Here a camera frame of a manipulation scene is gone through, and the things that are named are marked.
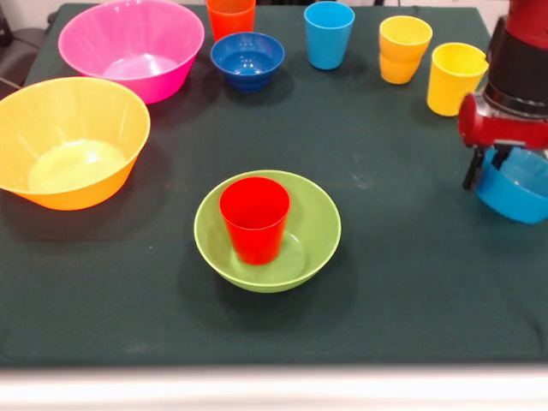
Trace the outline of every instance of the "orange cup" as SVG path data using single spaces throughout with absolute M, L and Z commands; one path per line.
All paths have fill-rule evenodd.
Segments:
M 206 0 L 213 39 L 232 33 L 252 32 L 256 0 Z

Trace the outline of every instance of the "stacked yellow cups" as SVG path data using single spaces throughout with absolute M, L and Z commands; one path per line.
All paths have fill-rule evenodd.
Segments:
M 410 15 L 395 15 L 379 28 L 380 73 L 392 84 L 409 82 L 420 65 L 430 40 L 432 28 Z

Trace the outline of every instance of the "cup rim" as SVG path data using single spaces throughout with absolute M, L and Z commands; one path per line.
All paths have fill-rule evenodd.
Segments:
M 232 187 L 234 184 L 238 183 L 238 182 L 243 182 L 245 180 L 249 180 L 249 179 L 260 179 L 260 180 L 267 180 L 268 182 L 273 182 L 274 185 L 277 185 L 279 186 L 282 190 L 283 190 L 283 193 L 285 194 L 284 196 L 287 197 L 287 200 L 288 200 L 288 207 L 287 207 L 287 210 L 283 213 L 283 215 L 277 219 L 274 223 L 271 223 L 269 225 L 266 225 L 265 227 L 258 227 L 256 229 L 250 229 L 248 227 L 243 227 L 239 224 L 236 224 L 236 223 L 233 223 L 228 217 L 226 217 L 224 215 L 224 212 L 223 212 L 223 208 L 221 207 L 221 204 L 223 203 L 223 197 L 225 195 L 225 193 L 227 192 L 227 190 Z M 289 195 L 289 191 L 286 187 L 284 187 L 282 184 L 280 184 L 279 182 L 277 182 L 276 180 L 273 180 L 271 178 L 268 178 L 268 177 L 263 177 L 263 176 L 244 176 L 242 178 L 239 178 L 237 180 L 235 180 L 234 182 L 231 182 L 224 190 L 223 192 L 221 193 L 221 196 L 219 197 L 219 211 L 221 212 L 221 216 L 223 217 L 223 220 L 230 224 L 231 226 L 233 227 L 236 227 L 237 229 L 241 229 L 242 231 L 248 231 L 248 232 L 255 232 L 255 231 L 263 231 L 265 229 L 269 229 L 271 227 L 274 227 L 278 224 L 280 224 L 285 218 L 287 218 L 287 216 L 289 215 L 289 212 L 291 211 L 291 196 Z
M 481 49 L 479 49 L 478 47 L 476 47 L 475 45 L 469 45 L 468 43 L 459 43 L 459 42 L 450 42 L 450 43 L 443 43 L 441 45 L 439 45 L 438 47 L 436 47 L 434 49 L 434 51 L 432 52 L 432 63 L 436 65 L 436 67 L 438 69 L 440 69 L 441 71 L 443 71 L 444 73 L 446 74 L 450 74 L 450 75 L 454 75 L 455 77 L 462 77 L 462 78 L 470 78 L 470 77 L 477 77 L 478 75 L 483 75 L 488 69 L 489 69 L 489 63 L 487 61 L 485 61 L 485 68 L 483 70 L 479 70 L 475 73 L 457 73 L 457 72 L 454 72 L 454 71 L 450 71 L 446 68 L 444 68 L 441 64 L 439 64 L 439 62 L 436 60 L 436 55 L 438 54 L 438 52 L 440 50 L 442 50 L 444 47 L 448 47 L 448 46 L 451 46 L 451 45 L 459 45 L 459 46 L 464 46 L 468 49 L 471 49 L 471 50 L 474 50 L 474 51 L 478 51 L 482 56 L 483 58 L 485 59 L 486 58 L 486 54 L 484 51 L 482 51 Z
M 257 5 L 257 0 L 252 1 L 251 7 L 248 7 L 245 10 L 242 11 L 236 11 L 235 13 L 225 13 L 223 11 L 219 11 L 217 9 L 214 9 L 212 6 L 210 6 L 211 0 L 205 0 L 205 6 L 209 11 L 213 11 L 214 13 L 217 13 L 218 15 L 243 15 L 244 13 L 247 13 L 249 10 L 253 9 Z
M 402 20 L 412 20 L 412 21 L 417 21 L 419 22 L 420 24 L 422 24 L 423 26 L 426 26 L 428 27 L 428 31 L 429 31 L 429 35 L 428 35 L 428 38 L 424 41 L 418 41 L 416 43 L 403 43 L 401 41 L 396 41 L 394 39 L 392 39 L 390 36 L 387 36 L 385 33 L 384 33 L 384 25 L 386 23 L 388 23 L 389 21 L 392 21 L 392 20 L 396 20 L 396 19 L 402 19 Z M 428 24 L 426 21 L 418 18 L 418 17 L 414 17 L 412 15 L 393 15 L 391 17 L 388 17 L 386 19 L 384 19 L 383 21 L 381 21 L 380 23 L 380 26 L 378 27 L 378 32 L 384 36 L 386 39 L 388 39 L 389 41 L 391 41 L 392 43 L 396 44 L 396 45 L 424 45 L 426 43 L 429 43 L 431 40 L 432 40 L 432 36 L 434 34 L 434 31 L 432 30 L 432 26 L 430 26 L 430 24 Z
M 327 4 L 330 5 L 330 7 L 332 7 L 331 5 L 332 4 L 335 4 L 335 7 L 342 7 L 344 9 L 348 9 L 350 10 L 350 12 L 352 13 L 352 19 L 350 19 L 350 21 L 346 24 L 343 24 L 341 26 L 337 26 L 337 27 L 326 27 L 326 26 L 321 26 L 319 24 L 316 24 L 314 23 L 313 21 L 311 21 L 308 16 L 307 16 L 307 12 L 309 9 L 311 8 L 314 8 L 314 7 L 325 7 Z M 323 28 L 324 30 L 340 30 L 342 28 L 346 28 L 348 26 L 351 26 L 353 23 L 354 23 L 354 20 L 356 18 L 356 14 L 355 12 L 352 10 L 351 7 L 347 6 L 346 4 L 344 3 L 339 3 L 339 2 L 319 2 L 319 3 L 312 3 L 310 4 L 308 7 L 305 8 L 305 11 L 303 12 L 303 16 L 305 18 L 305 21 L 309 24 L 311 24 L 312 26 L 314 27 L 317 27 L 317 28 Z

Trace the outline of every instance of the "plastic bowl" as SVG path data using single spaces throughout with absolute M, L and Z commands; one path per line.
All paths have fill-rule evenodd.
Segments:
M 0 101 L 0 188 L 55 210 L 79 210 L 123 185 L 146 143 L 143 101 L 116 83 L 48 80 Z
M 512 149 L 500 170 L 485 156 L 484 170 L 476 194 L 489 207 L 521 223 L 535 224 L 548 217 L 548 162 L 540 155 Z
M 220 39 L 211 49 L 213 64 L 240 92 L 265 88 L 282 65 L 282 44 L 262 33 L 235 33 Z
M 282 250 L 264 265 L 237 257 L 219 204 L 226 187 L 254 176 L 282 184 L 291 198 Z M 308 281 L 327 264 L 341 240 L 341 218 L 331 197 L 307 178 L 280 170 L 249 171 L 222 182 L 204 198 L 194 219 L 194 239 L 205 261 L 230 283 L 257 293 L 279 293 Z
M 181 88 L 204 42 L 198 16 L 166 0 L 100 4 L 61 31 L 59 52 L 83 75 L 113 80 L 145 103 Z

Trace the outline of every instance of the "yellow cup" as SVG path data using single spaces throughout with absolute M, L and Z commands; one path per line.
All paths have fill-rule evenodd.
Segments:
M 440 116 L 456 116 L 462 100 L 475 91 L 488 67 L 485 53 L 472 45 L 439 45 L 432 53 L 428 107 Z
M 380 74 L 392 84 L 405 84 L 419 68 L 430 40 L 428 23 L 410 15 L 395 15 L 378 29 Z

